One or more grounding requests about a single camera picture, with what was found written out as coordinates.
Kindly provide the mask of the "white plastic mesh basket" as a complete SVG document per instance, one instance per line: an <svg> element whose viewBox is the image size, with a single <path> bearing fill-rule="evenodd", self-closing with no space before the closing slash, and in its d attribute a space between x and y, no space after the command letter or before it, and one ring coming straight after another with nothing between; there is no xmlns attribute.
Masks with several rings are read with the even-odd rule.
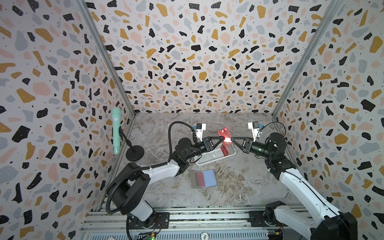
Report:
<svg viewBox="0 0 384 240"><path fill-rule="evenodd" d="M215 163L217 161L223 160L228 157L224 157L221 146L217 147L215 150L203 153L201 155L197 155L196 157L193 157L191 160L193 163L196 163L198 166L208 165Z"/></svg>

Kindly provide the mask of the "red credit card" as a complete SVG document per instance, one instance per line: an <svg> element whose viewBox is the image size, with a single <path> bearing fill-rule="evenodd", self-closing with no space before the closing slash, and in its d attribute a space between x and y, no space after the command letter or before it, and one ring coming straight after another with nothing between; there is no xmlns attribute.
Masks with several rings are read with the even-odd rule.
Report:
<svg viewBox="0 0 384 240"><path fill-rule="evenodd" d="M194 178L195 178L196 187L200 188L205 186L203 172L194 172Z"/></svg>
<svg viewBox="0 0 384 240"><path fill-rule="evenodd" d="M227 147L232 144L231 138L232 135L227 127L218 131L220 137L224 137L223 146Z"/></svg>

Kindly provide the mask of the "stack of red cards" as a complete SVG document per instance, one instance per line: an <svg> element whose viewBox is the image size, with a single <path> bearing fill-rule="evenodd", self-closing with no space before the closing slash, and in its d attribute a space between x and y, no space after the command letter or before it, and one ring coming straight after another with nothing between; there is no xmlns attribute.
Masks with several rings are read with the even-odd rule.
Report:
<svg viewBox="0 0 384 240"><path fill-rule="evenodd" d="M223 144L221 146L221 150L222 150L224 157L229 157L229 156L233 156L236 154L236 149L234 148L233 145L224 145Z"/></svg>

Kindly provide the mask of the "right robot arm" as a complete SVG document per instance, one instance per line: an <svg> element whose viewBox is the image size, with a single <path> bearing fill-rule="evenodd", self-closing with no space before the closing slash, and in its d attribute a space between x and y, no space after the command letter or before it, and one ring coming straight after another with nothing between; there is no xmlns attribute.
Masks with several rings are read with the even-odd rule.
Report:
<svg viewBox="0 0 384 240"><path fill-rule="evenodd" d="M341 212L321 196L286 157L287 143L282 134L270 134L265 143L245 137L233 137L231 141L242 152L264 159L268 171L296 196L311 215L307 218L283 202L276 201L265 207L264 219L268 225L286 225L307 240L358 238L356 218L349 212Z"/></svg>

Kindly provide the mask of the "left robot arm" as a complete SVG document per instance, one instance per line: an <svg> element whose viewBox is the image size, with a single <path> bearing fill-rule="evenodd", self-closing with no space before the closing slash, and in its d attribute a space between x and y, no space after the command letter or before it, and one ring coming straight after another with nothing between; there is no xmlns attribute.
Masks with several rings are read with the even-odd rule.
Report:
<svg viewBox="0 0 384 240"><path fill-rule="evenodd" d="M143 228L150 228L156 220L156 211L143 200L147 187L165 178L181 175L190 166L190 159L213 151L224 139L206 137L192 144L189 138L182 138L166 162L145 167L136 163L126 165L107 187L107 214L119 212L133 216Z"/></svg>

